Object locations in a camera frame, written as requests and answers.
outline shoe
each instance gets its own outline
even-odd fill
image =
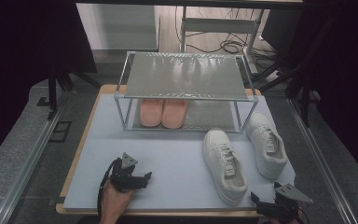
[[[241,161],[225,132],[211,129],[203,142],[202,155],[212,174],[220,199],[228,205],[240,203],[248,188]]]
[[[188,101],[165,100],[161,123],[169,129],[178,129],[185,122]]]
[[[143,99],[141,102],[140,118],[145,127],[155,127],[161,123],[163,100]]]
[[[275,127],[264,114],[254,112],[245,131],[255,146],[258,172],[267,178],[278,178],[287,163],[287,156]]]

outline white sneaker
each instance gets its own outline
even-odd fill
[[[226,133],[220,129],[208,131],[204,138],[202,155],[220,199],[231,206],[240,203],[248,184],[241,161],[232,150]]]
[[[254,112],[245,130],[255,146],[258,172],[267,178],[278,178],[287,163],[287,156],[275,127],[264,114]]]

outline gray floor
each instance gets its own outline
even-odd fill
[[[174,52],[178,43],[161,44],[160,51]],[[116,61],[96,58],[99,70],[93,78],[101,83],[117,83],[122,69],[122,57]],[[82,79],[73,77],[76,89],[68,93],[69,104],[66,105],[60,121],[71,122],[70,132],[62,143],[49,142],[36,165],[27,187],[17,204],[9,223],[77,223],[83,216],[65,216],[55,211],[55,203],[60,199],[63,181],[75,155],[78,141],[92,109],[98,90]],[[343,223],[336,202],[319,172],[310,148],[301,134],[289,101],[282,94],[287,83],[283,83],[264,92],[269,109],[282,136],[287,154],[296,171],[296,187],[309,195],[315,204],[305,206],[311,223]],[[47,82],[35,85],[30,92],[28,105],[13,127],[7,139],[0,147],[0,203],[7,196],[11,183],[26,160],[35,139],[47,123],[48,107],[36,106],[41,97],[48,97]],[[345,197],[351,205],[358,221],[358,164],[350,152],[342,145],[326,125],[315,105],[310,106],[310,130],[322,151],[336,181],[341,186]],[[59,140],[62,133],[53,133],[50,139]],[[171,223],[202,223],[201,219],[170,219]],[[207,220],[209,223],[227,222],[226,219]],[[131,219],[128,223],[158,223],[158,219]]]

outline pink slipper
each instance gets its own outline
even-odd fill
[[[141,124],[154,127],[161,123],[163,100],[143,99],[141,102]]]
[[[161,123],[169,129],[178,129],[185,122],[188,101],[166,100],[162,112]]]

